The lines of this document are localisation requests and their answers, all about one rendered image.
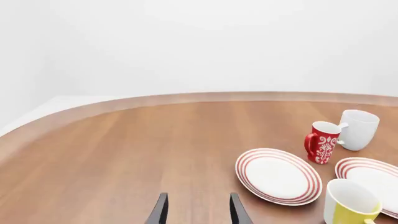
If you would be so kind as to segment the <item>white plate with red rings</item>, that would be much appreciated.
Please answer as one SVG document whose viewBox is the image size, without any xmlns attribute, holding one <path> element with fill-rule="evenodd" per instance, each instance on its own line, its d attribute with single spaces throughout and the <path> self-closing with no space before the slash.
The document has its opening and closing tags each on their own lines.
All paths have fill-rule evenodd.
<svg viewBox="0 0 398 224">
<path fill-rule="evenodd" d="M 382 201 L 381 212 L 398 219 L 398 167 L 370 158 L 349 157 L 336 163 L 335 175 L 368 188 Z"/>
<path fill-rule="evenodd" d="M 298 156 L 278 149 L 242 153 L 236 160 L 235 172 L 251 193 L 278 205 L 307 205 L 322 193 L 318 172 Z"/>
</svg>

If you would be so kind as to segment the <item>red and white patterned mug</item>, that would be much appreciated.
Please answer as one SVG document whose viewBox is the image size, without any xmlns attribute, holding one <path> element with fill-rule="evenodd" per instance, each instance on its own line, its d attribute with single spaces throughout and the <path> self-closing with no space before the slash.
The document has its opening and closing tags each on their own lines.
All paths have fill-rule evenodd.
<svg viewBox="0 0 398 224">
<path fill-rule="evenodd" d="M 312 132 L 304 139 L 308 159 L 316 164 L 326 164 L 332 155 L 341 128 L 326 121 L 312 123 Z"/>
</svg>

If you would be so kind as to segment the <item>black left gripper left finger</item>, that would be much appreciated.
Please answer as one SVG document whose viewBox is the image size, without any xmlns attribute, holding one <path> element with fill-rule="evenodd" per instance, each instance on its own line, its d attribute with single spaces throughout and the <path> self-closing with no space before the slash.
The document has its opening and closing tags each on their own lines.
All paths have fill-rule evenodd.
<svg viewBox="0 0 398 224">
<path fill-rule="evenodd" d="M 145 224 L 167 224 L 168 210 L 168 193 L 161 193 Z"/>
</svg>

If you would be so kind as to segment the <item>plain white mug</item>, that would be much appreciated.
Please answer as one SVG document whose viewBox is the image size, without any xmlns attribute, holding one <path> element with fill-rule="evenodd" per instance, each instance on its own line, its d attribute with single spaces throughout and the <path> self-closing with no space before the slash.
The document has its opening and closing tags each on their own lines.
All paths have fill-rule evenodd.
<svg viewBox="0 0 398 224">
<path fill-rule="evenodd" d="M 342 146 L 350 151 L 364 149 L 373 139 L 379 122 L 379 117 L 367 111 L 344 110 L 338 124 Z"/>
</svg>

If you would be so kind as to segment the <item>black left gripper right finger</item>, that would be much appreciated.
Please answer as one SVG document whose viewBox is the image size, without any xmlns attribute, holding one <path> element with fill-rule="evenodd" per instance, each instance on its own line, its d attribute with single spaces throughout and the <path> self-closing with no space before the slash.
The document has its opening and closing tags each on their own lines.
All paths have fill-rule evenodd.
<svg viewBox="0 0 398 224">
<path fill-rule="evenodd" d="M 247 214 L 239 195 L 231 193 L 229 198 L 229 212 L 232 224 L 252 224 L 252 220 Z"/>
</svg>

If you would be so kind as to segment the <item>yellow and white mug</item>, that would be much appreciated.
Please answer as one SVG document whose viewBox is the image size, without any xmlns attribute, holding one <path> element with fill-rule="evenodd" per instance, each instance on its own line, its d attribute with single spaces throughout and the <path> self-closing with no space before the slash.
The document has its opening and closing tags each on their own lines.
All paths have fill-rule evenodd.
<svg viewBox="0 0 398 224">
<path fill-rule="evenodd" d="M 326 224 L 373 223 L 381 210 L 381 201 L 362 185 L 346 179 L 328 182 L 323 212 Z"/>
</svg>

